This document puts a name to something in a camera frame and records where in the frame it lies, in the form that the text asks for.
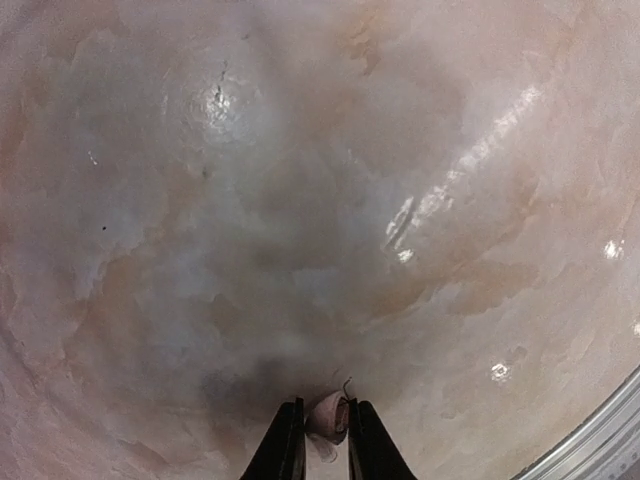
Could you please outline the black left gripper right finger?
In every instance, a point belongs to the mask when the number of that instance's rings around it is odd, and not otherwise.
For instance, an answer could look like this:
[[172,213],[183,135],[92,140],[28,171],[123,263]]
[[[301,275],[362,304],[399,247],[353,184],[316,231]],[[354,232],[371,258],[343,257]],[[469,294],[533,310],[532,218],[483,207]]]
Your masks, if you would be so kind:
[[349,401],[348,456],[351,480],[417,479],[369,401]]

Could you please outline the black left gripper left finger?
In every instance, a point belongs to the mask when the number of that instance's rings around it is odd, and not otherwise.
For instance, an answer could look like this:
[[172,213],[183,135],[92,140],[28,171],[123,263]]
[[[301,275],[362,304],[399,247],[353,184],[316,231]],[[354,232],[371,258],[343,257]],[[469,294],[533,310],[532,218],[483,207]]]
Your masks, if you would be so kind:
[[304,480],[306,443],[304,401],[280,405],[241,480]]

